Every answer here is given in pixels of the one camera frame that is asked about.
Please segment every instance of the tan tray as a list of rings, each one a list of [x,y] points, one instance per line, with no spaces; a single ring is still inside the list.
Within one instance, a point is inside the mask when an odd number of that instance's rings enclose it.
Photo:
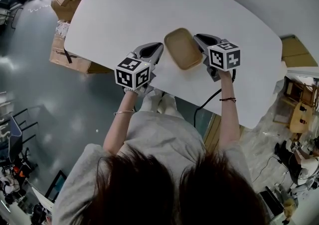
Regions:
[[[185,28],[178,28],[167,34],[164,43],[180,69],[190,69],[202,60],[202,54],[191,34]]]

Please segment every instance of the black cable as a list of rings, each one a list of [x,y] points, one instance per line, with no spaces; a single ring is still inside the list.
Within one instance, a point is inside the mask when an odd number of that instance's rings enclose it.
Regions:
[[[288,173],[288,171],[286,171],[286,173],[285,173],[285,175],[284,175],[284,178],[283,178],[283,180],[281,181],[280,184],[283,184],[283,182],[284,182],[284,180],[285,180],[285,178],[286,178],[287,173]]]
[[[232,82],[235,81],[235,78],[236,78],[236,69],[233,69],[233,77],[231,78]],[[221,89],[219,89],[217,92],[215,92],[201,107],[198,107],[196,110],[195,110],[195,113],[194,113],[194,127],[196,128],[196,114],[199,110],[203,109],[205,105],[207,105],[207,103],[209,101],[211,101],[215,96],[217,96],[219,93],[221,92]]]
[[[260,170],[259,175],[258,175],[257,178],[253,181],[253,183],[260,177],[260,175],[261,175],[261,173],[263,172],[263,170],[268,166],[268,163],[269,163],[269,161],[270,161],[271,158],[277,159],[276,157],[271,156],[271,157],[268,159],[266,166],[264,166],[264,168],[263,168],[262,170]]]

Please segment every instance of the gray shirt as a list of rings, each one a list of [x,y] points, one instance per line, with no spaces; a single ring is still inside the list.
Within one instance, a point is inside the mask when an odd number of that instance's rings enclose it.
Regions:
[[[156,157],[173,176],[175,185],[185,168],[193,166],[205,154],[203,140],[197,130],[183,119],[154,112],[137,112],[132,116],[127,140],[120,152],[128,152],[128,145]],[[245,156],[238,144],[224,150],[230,164],[251,184]],[[110,153],[101,146],[88,144],[74,165],[54,204],[53,225],[69,225],[81,215],[92,200],[96,171],[101,157]],[[101,166],[105,173],[108,168]]]

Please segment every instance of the fiducial marker cube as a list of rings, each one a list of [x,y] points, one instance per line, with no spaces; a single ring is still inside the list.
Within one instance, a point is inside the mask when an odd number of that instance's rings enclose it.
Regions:
[[[232,42],[208,46],[209,64],[223,71],[240,66],[240,48]]]
[[[118,85],[136,90],[151,79],[151,65],[148,62],[126,57],[115,68],[115,81]]]

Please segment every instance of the white glove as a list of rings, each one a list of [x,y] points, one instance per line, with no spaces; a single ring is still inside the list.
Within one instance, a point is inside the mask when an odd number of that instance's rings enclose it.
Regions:
[[[126,93],[127,91],[131,91],[131,92],[135,92],[138,94],[139,97],[144,98],[149,92],[151,92],[154,88],[150,85],[148,85],[146,88],[144,88],[143,86],[136,89],[136,90],[131,90],[129,88],[124,88],[124,92]]]

